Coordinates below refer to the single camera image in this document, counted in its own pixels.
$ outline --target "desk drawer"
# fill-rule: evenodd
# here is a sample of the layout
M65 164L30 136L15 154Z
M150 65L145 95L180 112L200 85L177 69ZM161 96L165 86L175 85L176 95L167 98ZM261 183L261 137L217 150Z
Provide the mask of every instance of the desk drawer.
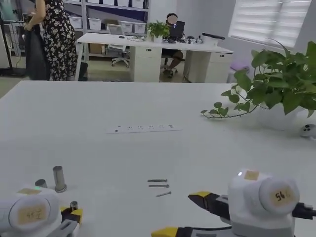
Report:
M230 63L233 61L231 53L211 53L210 62Z
M135 48L136 57L146 57L146 58L161 58L161 48L145 48L145 47L136 47Z

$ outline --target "handwritten number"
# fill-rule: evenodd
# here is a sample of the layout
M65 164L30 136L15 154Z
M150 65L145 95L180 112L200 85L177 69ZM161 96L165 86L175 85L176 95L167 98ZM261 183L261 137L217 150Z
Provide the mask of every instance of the handwritten number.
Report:
M277 201L282 201L283 199L285 199L285 195L282 192L278 192L276 193L276 198L277 198Z

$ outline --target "window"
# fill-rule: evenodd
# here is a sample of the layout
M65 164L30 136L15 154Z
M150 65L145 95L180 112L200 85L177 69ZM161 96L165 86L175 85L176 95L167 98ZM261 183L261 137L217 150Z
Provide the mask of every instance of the window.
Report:
M229 36L293 48L311 0L237 0Z

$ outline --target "woman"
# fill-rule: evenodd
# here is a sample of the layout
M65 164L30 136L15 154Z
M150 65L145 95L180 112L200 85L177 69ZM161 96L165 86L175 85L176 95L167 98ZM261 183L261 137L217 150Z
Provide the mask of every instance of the woman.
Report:
M36 13L24 27L31 31L42 23L45 56L53 80L68 80L76 73L75 30L64 9L63 0L36 0Z

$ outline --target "screw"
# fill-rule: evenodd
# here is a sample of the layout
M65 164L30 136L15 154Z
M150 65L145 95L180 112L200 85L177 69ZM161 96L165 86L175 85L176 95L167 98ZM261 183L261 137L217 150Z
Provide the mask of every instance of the screw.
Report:
M168 184L164 184L164 185L149 185L148 187L150 188L169 188Z
M64 179L64 173L63 173L63 167L61 166L55 166L53 168L54 172L54 179L55 179L55 191L57 193L62 193L66 191L67 185L65 184L65 179Z
M47 188L46 181L44 179L39 179L35 182L35 186Z
M78 202L72 201L72 202L70 203L70 209L71 209L71 211L78 210Z
M167 179L150 179L150 180L147 180L147 182L168 182Z
M159 194L159 195L157 195L157 197L165 196L165 195L168 195L168 194L171 194L171 192L164 193L164 194Z

